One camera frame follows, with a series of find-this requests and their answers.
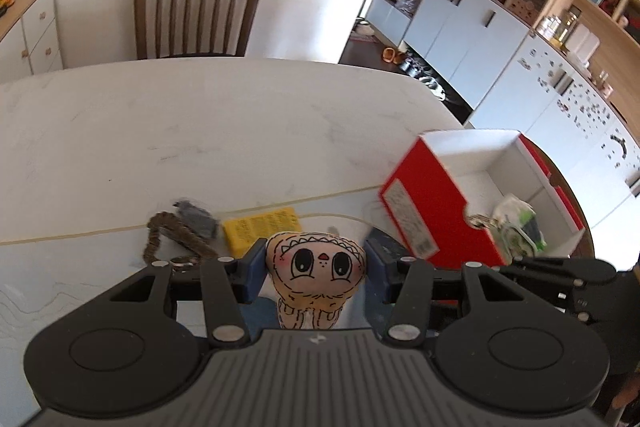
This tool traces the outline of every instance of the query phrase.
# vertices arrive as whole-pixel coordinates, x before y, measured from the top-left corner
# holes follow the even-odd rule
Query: chair backrest
[[[138,58],[244,56],[258,0],[134,0]]]

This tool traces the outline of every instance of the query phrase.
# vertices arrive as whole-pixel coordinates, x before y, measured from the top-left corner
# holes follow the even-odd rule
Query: table
[[[317,62],[145,60],[0,86],[0,425],[36,410],[30,338],[143,267],[154,213],[292,203],[325,227],[311,214],[336,194],[380,224],[372,187],[417,134],[461,127],[414,79]]]

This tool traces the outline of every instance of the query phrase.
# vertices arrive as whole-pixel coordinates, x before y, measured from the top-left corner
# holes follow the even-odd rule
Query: red box
[[[584,226],[532,150],[517,131],[427,132],[380,189],[380,199],[409,250],[438,267],[508,263],[489,231],[474,229],[467,219],[491,216],[510,193],[536,212],[547,243],[543,255],[568,257]]]

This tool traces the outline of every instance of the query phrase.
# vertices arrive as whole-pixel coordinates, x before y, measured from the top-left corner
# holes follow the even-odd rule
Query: label on box
[[[439,250],[420,212],[398,178],[391,182],[382,198],[416,257],[428,259]]]

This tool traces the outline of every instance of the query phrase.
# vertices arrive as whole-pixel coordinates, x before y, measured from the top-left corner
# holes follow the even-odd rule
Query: cartoon character toy
[[[330,233],[277,233],[267,243],[266,262],[280,295],[278,320],[288,330],[302,327],[307,310],[314,329],[331,328],[367,271],[364,250]]]

